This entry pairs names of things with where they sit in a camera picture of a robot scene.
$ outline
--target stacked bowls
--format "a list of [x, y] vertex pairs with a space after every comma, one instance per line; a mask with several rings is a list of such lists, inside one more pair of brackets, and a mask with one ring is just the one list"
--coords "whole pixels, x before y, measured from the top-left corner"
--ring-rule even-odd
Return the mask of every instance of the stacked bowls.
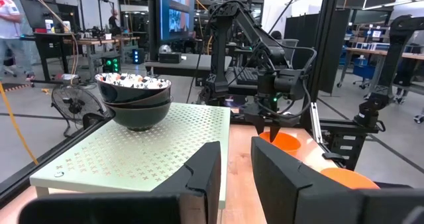
[[97, 74], [100, 94], [113, 120], [131, 131], [147, 131], [171, 106], [171, 82], [135, 74]]

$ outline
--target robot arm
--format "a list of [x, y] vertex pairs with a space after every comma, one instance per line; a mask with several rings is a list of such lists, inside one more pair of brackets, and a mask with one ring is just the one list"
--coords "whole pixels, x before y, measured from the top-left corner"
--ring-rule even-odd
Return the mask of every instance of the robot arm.
[[403, 15], [390, 25], [390, 47], [378, 84], [368, 101], [359, 105], [359, 114], [354, 121], [363, 127], [374, 128], [378, 121], [378, 111], [390, 104], [393, 99], [392, 84], [406, 43], [416, 30], [424, 30], [424, 17], [412, 18]]
[[261, 25], [254, 20], [250, 11], [239, 1], [227, 1], [210, 8], [211, 18], [208, 23], [213, 33], [214, 43], [211, 59], [211, 73], [205, 87], [199, 95], [206, 104], [220, 105], [228, 92], [228, 81], [225, 78], [225, 45], [226, 33], [235, 20], [244, 35], [252, 44], [252, 56], [248, 64], [258, 68], [258, 95], [256, 102], [241, 109], [246, 121], [253, 123], [258, 133], [264, 131], [264, 117], [273, 120], [276, 125], [271, 129], [271, 140], [274, 140], [279, 127], [292, 127], [299, 123], [300, 115], [283, 115], [278, 113], [277, 100], [281, 94], [294, 101], [303, 99], [307, 94], [306, 73], [315, 56], [312, 56], [303, 69], [276, 69], [276, 66], [287, 66], [283, 45], [278, 44]]
[[268, 73], [275, 72], [275, 66], [287, 65], [284, 49], [257, 23], [250, 11], [240, 1], [227, 1], [221, 5], [209, 8], [211, 18], [206, 31], [211, 29], [213, 49], [211, 58], [211, 73], [209, 74], [200, 99], [207, 104], [220, 104], [228, 93], [228, 81], [225, 78], [225, 45], [227, 31], [235, 20], [244, 35], [252, 44], [252, 56], [249, 64], [262, 68]]

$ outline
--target gray floor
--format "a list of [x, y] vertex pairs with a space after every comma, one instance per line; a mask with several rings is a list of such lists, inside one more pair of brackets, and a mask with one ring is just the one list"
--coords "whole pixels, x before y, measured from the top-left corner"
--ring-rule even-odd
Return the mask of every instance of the gray floor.
[[[50, 63], [52, 74], [61, 73], [59, 63]], [[35, 66], [34, 70], [38, 78], [42, 79], [40, 66]], [[123, 65], [124, 72], [145, 74], [142, 66]], [[88, 73], [86, 70], [79, 70], [83, 78]], [[172, 96], [174, 102], [186, 102], [191, 78], [176, 76], [161, 76], [172, 81]], [[362, 96], [366, 90], [353, 85], [352, 81], [358, 80], [354, 75], [347, 75], [341, 88], [334, 89], [333, 96], [322, 93], [318, 101], [320, 118], [349, 119], [358, 112], [358, 105], [363, 102]], [[12, 78], [6, 76], [4, 82], [22, 83], [24, 77]], [[64, 140], [62, 135], [66, 127], [66, 122], [54, 119], [60, 114], [50, 107], [51, 98], [41, 91], [42, 88], [52, 89], [52, 85], [36, 84], [35, 88], [24, 88], [17, 91], [10, 91], [7, 97], [12, 110], [19, 115], [36, 115], [38, 118], [17, 117], [21, 131], [26, 138], [28, 145], [34, 155], [40, 156], [53, 146]], [[97, 97], [97, 88], [90, 90]], [[197, 99], [200, 89], [194, 87], [191, 91], [190, 102]], [[297, 102], [293, 112], [300, 110], [301, 102]], [[356, 171], [360, 172], [378, 182], [391, 182], [397, 184], [407, 184], [415, 188], [424, 188], [424, 135], [421, 133], [423, 125], [413, 122], [413, 116], [421, 112], [424, 106], [424, 97], [410, 93], [404, 105], [390, 105], [380, 114], [380, 119], [387, 126], [388, 131], [375, 135], [374, 141], [366, 141]], [[4, 116], [7, 109], [3, 100], [0, 101], [0, 182], [10, 175], [26, 166], [31, 159], [24, 150], [8, 116]]]

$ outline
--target black bowl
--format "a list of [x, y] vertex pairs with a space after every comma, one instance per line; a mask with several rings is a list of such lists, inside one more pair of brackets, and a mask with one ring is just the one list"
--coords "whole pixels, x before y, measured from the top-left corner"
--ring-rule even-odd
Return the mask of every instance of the black bowl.
[[124, 109], [106, 105], [113, 120], [130, 131], [147, 131], [162, 121], [170, 110], [172, 102], [145, 109]]
[[152, 95], [151, 97], [147, 97], [145, 99], [141, 99], [138, 101], [131, 101], [126, 103], [111, 103], [107, 101], [103, 101], [104, 104], [118, 107], [118, 108], [127, 108], [127, 109], [141, 109], [141, 108], [151, 108], [157, 107], [161, 105], [167, 104], [171, 99], [171, 87], [166, 88], [164, 91], [157, 93], [156, 95]]
[[163, 92], [165, 89], [171, 87], [171, 83], [169, 82], [168, 86], [164, 87], [155, 87], [152, 88], [137, 88], [137, 87], [125, 87], [117, 84], [111, 84], [108, 82], [104, 82], [103, 76], [108, 74], [97, 74], [95, 79], [97, 81], [97, 85], [100, 89], [100, 94], [103, 97], [103, 100], [107, 103], [128, 103], [132, 101], [138, 101], [142, 99], [146, 99], [153, 95], [159, 94]]

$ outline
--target light green table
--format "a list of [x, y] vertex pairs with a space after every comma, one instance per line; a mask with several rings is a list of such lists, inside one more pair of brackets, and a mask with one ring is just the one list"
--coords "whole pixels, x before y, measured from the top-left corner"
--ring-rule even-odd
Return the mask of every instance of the light green table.
[[30, 177], [37, 196], [48, 188], [76, 192], [149, 192], [206, 142], [221, 143], [219, 209], [225, 208], [230, 109], [173, 103], [146, 132], [109, 121]]

